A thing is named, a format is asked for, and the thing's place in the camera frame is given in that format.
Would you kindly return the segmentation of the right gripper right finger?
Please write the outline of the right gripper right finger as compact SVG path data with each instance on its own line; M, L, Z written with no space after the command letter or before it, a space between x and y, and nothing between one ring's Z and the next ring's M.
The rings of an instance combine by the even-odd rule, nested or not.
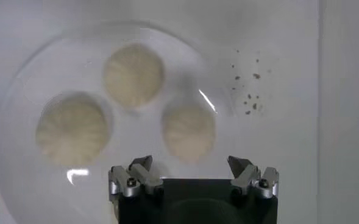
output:
M229 156L227 159L234 179L230 184L239 190L240 195L254 193L258 198L278 197L279 173L274 167L267 167L263 173L251 161Z

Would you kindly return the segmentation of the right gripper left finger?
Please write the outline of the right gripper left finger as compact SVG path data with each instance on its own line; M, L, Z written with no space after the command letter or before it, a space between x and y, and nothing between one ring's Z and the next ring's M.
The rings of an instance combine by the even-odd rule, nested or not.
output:
M134 159L125 169L112 166L108 171L108 197L115 201L119 197L135 198L141 194L160 198L164 194L163 180L151 172L151 155Z

